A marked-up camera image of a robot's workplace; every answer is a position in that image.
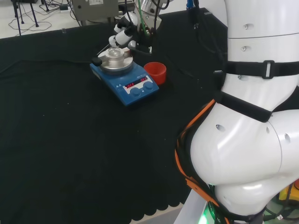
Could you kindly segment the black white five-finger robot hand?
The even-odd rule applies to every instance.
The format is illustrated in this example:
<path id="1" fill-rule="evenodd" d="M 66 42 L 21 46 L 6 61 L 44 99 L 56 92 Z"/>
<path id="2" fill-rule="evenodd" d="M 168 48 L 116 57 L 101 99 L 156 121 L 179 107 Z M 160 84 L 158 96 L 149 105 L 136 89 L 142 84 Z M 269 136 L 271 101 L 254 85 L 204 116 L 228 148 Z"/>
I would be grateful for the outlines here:
<path id="1" fill-rule="evenodd" d="M 139 11 L 125 13 L 114 27 L 115 35 L 109 37 L 111 47 L 152 53 L 155 36 L 154 16 Z"/>

